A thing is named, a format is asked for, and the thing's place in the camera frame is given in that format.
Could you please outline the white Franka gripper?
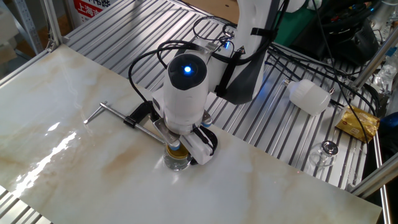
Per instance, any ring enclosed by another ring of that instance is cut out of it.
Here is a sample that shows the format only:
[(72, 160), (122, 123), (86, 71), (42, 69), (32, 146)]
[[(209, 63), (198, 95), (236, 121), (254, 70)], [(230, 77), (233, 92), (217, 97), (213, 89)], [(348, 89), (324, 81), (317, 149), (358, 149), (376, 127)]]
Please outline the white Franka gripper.
[(191, 96), (167, 95), (163, 89), (152, 94), (152, 102), (160, 115), (153, 125), (166, 144), (174, 151), (184, 146), (200, 165), (206, 164), (213, 150), (193, 132), (201, 127), (204, 107), (195, 104)]

